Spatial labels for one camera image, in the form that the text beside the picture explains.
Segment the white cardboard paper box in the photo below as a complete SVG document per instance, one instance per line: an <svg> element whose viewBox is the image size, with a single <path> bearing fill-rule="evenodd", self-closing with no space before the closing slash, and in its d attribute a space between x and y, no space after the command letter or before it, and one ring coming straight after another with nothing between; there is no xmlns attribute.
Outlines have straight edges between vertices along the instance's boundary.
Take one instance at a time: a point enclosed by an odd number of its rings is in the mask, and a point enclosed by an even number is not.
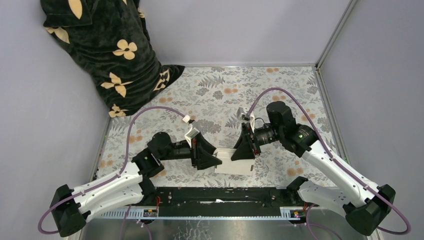
<svg viewBox="0 0 424 240"><path fill-rule="evenodd" d="M215 167L214 172L216 174L228 174L228 175L245 175L251 176L253 174L254 159L240 159L231 160L231 157L235 153L233 148L217 148L213 156L222 161Z"/></svg>

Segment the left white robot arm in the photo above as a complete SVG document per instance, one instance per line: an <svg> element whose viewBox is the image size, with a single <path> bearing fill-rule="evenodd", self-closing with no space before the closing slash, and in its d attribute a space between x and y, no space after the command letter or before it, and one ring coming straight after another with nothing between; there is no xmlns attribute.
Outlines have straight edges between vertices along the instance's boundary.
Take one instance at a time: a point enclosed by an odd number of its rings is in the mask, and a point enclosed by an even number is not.
<svg viewBox="0 0 424 240"><path fill-rule="evenodd" d="M157 190L150 179L164 170L163 160L179 159L191 159L192 166L198 170L222 164L219 150L197 130L179 142L172 142L166 132L158 132L123 171L116 170L78 187L64 184L56 189L50 206L59 235L73 235L90 220L112 209L152 204Z"/></svg>

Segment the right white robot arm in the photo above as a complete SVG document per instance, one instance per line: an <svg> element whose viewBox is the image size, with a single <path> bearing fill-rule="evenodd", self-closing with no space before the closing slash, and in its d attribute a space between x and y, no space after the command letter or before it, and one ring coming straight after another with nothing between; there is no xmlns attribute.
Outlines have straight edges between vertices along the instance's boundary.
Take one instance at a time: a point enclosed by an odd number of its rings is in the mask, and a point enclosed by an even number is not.
<svg viewBox="0 0 424 240"><path fill-rule="evenodd" d="M388 184L378 185L364 177L325 144L309 126L297 123L291 108L282 101L267 105L269 122L255 128L255 117L240 107L237 117L244 120L232 161L258 157L261 146L280 142L285 150L318 168L339 190L321 187L305 177L287 186L287 201L317 204L344 217L358 233L370 236L390 213L396 191Z"/></svg>

